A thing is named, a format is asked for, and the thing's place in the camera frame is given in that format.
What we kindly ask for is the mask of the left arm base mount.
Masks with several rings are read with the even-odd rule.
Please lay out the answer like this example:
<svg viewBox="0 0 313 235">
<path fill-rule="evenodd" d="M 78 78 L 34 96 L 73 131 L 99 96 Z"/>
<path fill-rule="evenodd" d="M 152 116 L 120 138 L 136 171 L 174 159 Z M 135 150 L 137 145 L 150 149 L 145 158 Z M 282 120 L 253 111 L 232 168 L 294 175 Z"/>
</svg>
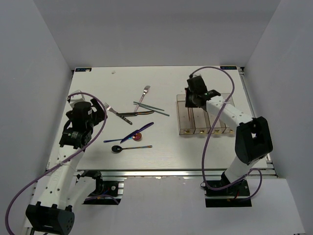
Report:
<svg viewBox="0 0 313 235">
<path fill-rule="evenodd" d="M 100 171 L 85 170 L 76 176 L 76 182 L 87 177 L 94 180 L 95 186 L 84 200 L 83 205 L 118 205 L 120 203 L 119 181 L 105 180 Z"/>
</svg>

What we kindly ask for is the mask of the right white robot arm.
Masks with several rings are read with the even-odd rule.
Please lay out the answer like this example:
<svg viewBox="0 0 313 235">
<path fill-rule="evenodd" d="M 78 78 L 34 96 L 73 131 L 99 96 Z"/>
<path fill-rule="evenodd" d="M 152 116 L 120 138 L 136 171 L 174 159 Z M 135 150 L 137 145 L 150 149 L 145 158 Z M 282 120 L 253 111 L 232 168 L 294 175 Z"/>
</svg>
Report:
<svg viewBox="0 0 313 235">
<path fill-rule="evenodd" d="M 268 122 L 264 117 L 253 117 L 233 106 L 229 100 L 232 94 L 224 98 L 216 90 L 208 90 L 200 75 L 190 75 L 187 79 L 186 106 L 201 108 L 221 120 L 235 133 L 235 158 L 230 167 L 221 175 L 218 185 L 205 182 L 207 189 L 222 191 L 233 195 L 247 175 L 254 170 L 254 165 L 273 150 Z"/>
</svg>

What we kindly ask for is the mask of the iridescent pink spoon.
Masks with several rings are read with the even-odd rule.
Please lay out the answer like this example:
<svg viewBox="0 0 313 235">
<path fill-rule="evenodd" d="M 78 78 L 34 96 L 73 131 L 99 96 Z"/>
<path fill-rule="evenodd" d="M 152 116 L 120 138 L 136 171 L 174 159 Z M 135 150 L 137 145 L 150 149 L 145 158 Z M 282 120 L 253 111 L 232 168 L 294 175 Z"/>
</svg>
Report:
<svg viewBox="0 0 313 235">
<path fill-rule="evenodd" d="M 142 139 L 142 134 L 141 133 L 135 134 L 134 136 L 128 139 L 134 140 L 134 141 L 140 141 Z M 106 141 L 103 141 L 103 143 L 114 142 L 114 141 L 122 141 L 122 139 L 106 140 Z"/>
</svg>

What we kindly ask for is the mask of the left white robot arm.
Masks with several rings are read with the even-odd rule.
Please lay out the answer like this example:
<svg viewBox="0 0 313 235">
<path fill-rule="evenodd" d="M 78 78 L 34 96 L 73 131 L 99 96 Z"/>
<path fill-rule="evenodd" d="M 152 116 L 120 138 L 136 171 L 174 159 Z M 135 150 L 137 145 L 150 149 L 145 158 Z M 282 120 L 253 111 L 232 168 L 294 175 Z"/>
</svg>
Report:
<svg viewBox="0 0 313 235">
<path fill-rule="evenodd" d="M 52 235 L 68 235 L 74 224 L 73 207 L 82 203 L 88 193 L 99 195 L 103 183 L 87 178 L 70 186 L 78 163 L 85 150 L 98 138 L 93 129 L 105 125 L 107 112 L 104 104 L 94 95 L 85 101 L 87 93 L 77 91 L 68 95 L 71 110 L 66 112 L 65 123 L 55 165 L 47 171 L 48 183 L 34 205 L 28 205 L 25 215 L 36 232 Z"/>
</svg>

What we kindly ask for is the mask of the purple knife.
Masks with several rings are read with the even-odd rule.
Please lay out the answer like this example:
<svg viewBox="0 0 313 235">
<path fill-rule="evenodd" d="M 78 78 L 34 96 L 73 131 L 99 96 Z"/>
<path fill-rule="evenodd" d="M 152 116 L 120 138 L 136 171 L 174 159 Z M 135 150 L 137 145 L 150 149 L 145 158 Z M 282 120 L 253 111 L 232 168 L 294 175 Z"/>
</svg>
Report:
<svg viewBox="0 0 313 235">
<path fill-rule="evenodd" d="M 124 137 L 124 138 L 120 141 L 120 143 L 125 142 L 125 141 L 128 140 L 129 138 L 132 138 L 134 135 L 136 135 L 136 134 L 142 132 L 143 130 L 149 128 L 149 127 L 152 126 L 152 125 L 154 125 L 154 122 L 150 122 L 150 123 L 144 125 L 143 127 L 141 127 L 141 128 L 139 128 L 139 129 L 137 129 L 137 130 L 131 132 L 129 135 L 127 135 L 126 137 Z"/>
</svg>

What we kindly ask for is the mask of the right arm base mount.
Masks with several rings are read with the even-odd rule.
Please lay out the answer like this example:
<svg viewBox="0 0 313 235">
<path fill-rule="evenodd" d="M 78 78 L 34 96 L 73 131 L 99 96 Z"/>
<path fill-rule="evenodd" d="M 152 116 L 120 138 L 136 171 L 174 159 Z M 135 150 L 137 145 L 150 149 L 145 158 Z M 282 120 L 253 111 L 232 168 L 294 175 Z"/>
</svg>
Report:
<svg viewBox="0 0 313 235">
<path fill-rule="evenodd" d="M 211 190 L 201 183 L 205 191 L 205 206 L 207 208 L 245 208 L 252 207 L 250 190 L 246 180 L 223 190 Z"/>
</svg>

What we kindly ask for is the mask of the dark-handled silver fork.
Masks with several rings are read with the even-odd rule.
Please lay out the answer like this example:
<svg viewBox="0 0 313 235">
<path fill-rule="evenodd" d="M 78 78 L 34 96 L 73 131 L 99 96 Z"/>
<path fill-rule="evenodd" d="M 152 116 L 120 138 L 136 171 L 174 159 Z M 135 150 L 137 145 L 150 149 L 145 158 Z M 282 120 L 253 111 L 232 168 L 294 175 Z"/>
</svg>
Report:
<svg viewBox="0 0 313 235">
<path fill-rule="evenodd" d="M 115 114 L 117 117 L 121 118 L 122 120 L 124 120 L 125 122 L 127 122 L 129 125 L 132 125 L 133 123 L 128 120 L 126 117 L 124 117 L 123 115 L 119 114 L 117 111 L 115 111 L 109 104 L 104 103 L 105 108 L 107 109 L 107 111 L 112 112 L 113 114 Z"/>
</svg>

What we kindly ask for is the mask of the black rainbow knife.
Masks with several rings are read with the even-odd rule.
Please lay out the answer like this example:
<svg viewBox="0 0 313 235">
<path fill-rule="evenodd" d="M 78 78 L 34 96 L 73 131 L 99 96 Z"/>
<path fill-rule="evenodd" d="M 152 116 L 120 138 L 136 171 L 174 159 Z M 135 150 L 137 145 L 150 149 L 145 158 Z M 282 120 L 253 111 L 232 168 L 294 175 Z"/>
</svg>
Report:
<svg viewBox="0 0 313 235">
<path fill-rule="evenodd" d="M 144 111 L 144 112 L 128 112 L 128 113 L 119 113 L 119 114 L 123 115 L 124 117 L 136 117 L 140 115 L 149 115 L 153 113 L 154 111 Z"/>
</svg>

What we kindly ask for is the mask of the silver pink-handled fork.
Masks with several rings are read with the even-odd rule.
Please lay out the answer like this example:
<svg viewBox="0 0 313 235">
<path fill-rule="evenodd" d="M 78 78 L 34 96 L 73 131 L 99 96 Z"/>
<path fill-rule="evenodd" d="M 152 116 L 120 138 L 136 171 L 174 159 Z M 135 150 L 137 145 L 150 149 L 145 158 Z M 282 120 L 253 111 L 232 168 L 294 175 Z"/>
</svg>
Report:
<svg viewBox="0 0 313 235">
<path fill-rule="evenodd" d="M 142 93 L 142 96 L 141 96 L 141 98 L 139 99 L 138 103 L 141 103 L 141 102 L 142 102 L 142 100 L 144 99 L 145 95 L 148 93 L 150 87 L 151 87 L 150 85 L 145 86 L 145 88 L 144 88 L 144 90 L 143 90 L 143 93 Z M 136 107 L 135 107 L 135 109 L 134 109 L 134 112 L 137 112 L 138 108 L 139 108 L 139 105 L 137 104 Z"/>
</svg>

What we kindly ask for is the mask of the black rainbow-handled spoon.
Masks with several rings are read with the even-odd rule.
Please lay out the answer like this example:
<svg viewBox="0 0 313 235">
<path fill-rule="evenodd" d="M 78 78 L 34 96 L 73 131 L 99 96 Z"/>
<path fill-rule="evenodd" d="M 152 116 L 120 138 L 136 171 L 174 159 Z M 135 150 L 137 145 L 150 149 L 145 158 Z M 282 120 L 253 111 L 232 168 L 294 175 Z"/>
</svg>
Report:
<svg viewBox="0 0 313 235">
<path fill-rule="evenodd" d="M 146 145 L 146 146 L 136 146 L 136 147 L 126 147 L 126 148 L 123 148 L 119 145 L 114 145 L 111 150 L 113 153 L 120 153 L 122 152 L 123 150 L 131 150 L 131 149 L 145 149 L 145 148 L 152 148 L 153 146 L 152 145 Z"/>
</svg>

